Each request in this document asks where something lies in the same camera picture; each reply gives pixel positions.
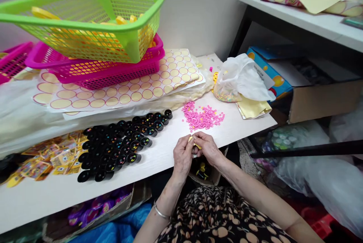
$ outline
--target woman's right hand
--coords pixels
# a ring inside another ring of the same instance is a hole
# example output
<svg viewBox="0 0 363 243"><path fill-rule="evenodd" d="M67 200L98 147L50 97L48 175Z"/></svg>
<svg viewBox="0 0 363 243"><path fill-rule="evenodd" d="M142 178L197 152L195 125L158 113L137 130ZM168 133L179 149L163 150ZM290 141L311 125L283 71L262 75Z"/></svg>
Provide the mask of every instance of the woman's right hand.
<svg viewBox="0 0 363 243"><path fill-rule="evenodd" d="M202 148L198 151L197 155L200 156L202 153L213 167L224 158L223 153L218 149L211 135L204 132L197 132L193 134L193 139L194 143Z"/></svg>

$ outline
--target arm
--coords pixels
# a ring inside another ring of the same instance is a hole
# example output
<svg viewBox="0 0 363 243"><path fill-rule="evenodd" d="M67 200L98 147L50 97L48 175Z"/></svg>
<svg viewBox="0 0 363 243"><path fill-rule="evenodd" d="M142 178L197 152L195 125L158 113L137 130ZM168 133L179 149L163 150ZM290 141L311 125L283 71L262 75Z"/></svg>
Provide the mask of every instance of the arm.
<svg viewBox="0 0 363 243"><path fill-rule="evenodd" d="M253 207L269 216L297 242L323 242L290 205L258 180L252 178L233 162L225 158L214 143L212 136L198 132L193 137L194 142L202 147L198 154L203 153L208 162Z"/></svg>
<svg viewBox="0 0 363 243"><path fill-rule="evenodd" d="M177 205L181 190L188 176L192 164L192 148L194 140L188 142L190 135L184 136L178 140L173 151L174 153L174 171L173 175L167 182L162 194L156 201L156 206L160 213L171 216ZM134 243L155 242L160 233L169 224L168 220L161 217L152 207L144 224L137 233Z"/></svg>

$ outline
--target blue fabric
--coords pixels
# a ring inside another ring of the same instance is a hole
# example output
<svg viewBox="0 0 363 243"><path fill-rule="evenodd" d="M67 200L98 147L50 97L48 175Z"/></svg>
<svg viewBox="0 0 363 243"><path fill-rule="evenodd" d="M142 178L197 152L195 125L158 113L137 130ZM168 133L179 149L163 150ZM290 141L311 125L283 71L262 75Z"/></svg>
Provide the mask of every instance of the blue fabric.
<svg viewBox="0 0 363 243"><path fill-rule="evenodd" d="M132 243L150 211L151 204L144 203L126 216L88 231L70 243Z"/></svg>

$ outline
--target plastic basket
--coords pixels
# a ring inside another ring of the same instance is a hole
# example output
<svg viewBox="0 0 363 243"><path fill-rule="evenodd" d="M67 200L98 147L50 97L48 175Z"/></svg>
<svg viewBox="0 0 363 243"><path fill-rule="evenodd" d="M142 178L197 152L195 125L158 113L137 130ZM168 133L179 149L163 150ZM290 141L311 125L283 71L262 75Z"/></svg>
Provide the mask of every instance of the plastic basket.
<svg viewBox="0 0 363 243"><path fill-rule="evenodd" d="M95 90L158 72L159 60L165 56L165 51L157 34L154 41L156 46L149 48L137 64L69 60L42 42L33 48L25 63L31 68L47 68L63 84L75 83Z"/></svg>
<svg viewBox="0 0 363 243"><path fill-rule="evenodd" d="M18 25L64 56L138 63L154 37L164 0L13 0L0 4L0 21ZM39 7L61 20L34 17ZM115 23L117 16L138 20Z"/></svg>
<svg viewBox="0 0 363 243"><path fill-rule="evenodd" d="M0 60L0 84L10 81L26 68L25 59L32 47L33 43L27 42L3 51L8 54Z"/></svg>

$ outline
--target green plastic basket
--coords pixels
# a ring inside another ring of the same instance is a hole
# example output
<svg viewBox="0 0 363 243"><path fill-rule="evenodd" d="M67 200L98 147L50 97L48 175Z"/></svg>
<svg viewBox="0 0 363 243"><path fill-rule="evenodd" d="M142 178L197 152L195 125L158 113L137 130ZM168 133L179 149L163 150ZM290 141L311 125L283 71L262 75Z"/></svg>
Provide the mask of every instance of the green plastic basket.
<svg viewBox="0 0 363 243"><path fill-rule="evenodd" d="M152 42L164 0L13 0L0 4L0 22L14 23L67 57L138 63ZM33 16L32 6L61 20ZM126 25L116 17L138 19Z"/></svg>

